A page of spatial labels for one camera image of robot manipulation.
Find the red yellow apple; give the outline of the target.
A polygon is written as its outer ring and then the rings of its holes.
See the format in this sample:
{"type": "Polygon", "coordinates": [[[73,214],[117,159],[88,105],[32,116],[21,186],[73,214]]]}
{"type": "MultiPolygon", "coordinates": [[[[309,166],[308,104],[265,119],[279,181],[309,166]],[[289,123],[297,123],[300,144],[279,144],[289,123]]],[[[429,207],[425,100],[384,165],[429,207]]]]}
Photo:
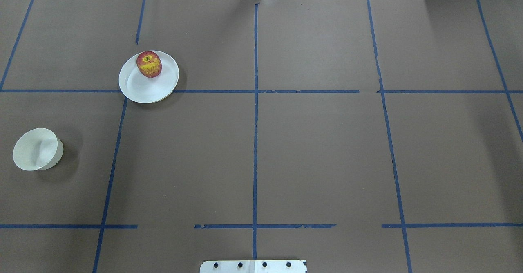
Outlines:
{"type": "Polygon", "coordinates": [[[143,51],[137,55],[136,65],[146,78],[156,78],[162,72],[162,61],[154,51],[143,51]]]}

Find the white bowl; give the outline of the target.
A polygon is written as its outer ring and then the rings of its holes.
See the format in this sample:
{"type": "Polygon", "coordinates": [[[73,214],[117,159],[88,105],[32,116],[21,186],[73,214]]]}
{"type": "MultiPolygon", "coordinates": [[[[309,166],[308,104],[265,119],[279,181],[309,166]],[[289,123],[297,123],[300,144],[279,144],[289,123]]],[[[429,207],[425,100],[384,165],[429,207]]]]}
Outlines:
{"type": "Polygon", "coordinates": [[[25,171],[47,170],[62,158],[64,147],[57,135],[47,128],[26,132],[13,148],[13,161],[25,171]]]}

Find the brown paper table cover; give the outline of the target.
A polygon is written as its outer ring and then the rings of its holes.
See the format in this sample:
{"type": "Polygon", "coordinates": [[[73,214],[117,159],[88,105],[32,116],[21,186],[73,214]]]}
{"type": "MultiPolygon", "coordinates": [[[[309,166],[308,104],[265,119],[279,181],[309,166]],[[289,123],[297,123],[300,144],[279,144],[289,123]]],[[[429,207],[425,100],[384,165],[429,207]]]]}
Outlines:
{"type": "Polygon", "coordinates": [[[522,0],[1,0],[1,271],[521,273],[521,32],[522,0]],[[21,170],[35,128],[63,156],[21,170]]]}

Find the white metal base plate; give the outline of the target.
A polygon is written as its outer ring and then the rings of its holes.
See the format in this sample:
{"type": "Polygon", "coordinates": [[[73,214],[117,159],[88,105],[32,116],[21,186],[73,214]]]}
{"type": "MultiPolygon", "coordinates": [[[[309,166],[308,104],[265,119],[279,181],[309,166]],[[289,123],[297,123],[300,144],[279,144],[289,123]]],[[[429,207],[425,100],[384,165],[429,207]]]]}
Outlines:
{"type": "Polygon", "coordinates": [[[200,273],[307,273],[305,260],[208,260],[200,273]]]}

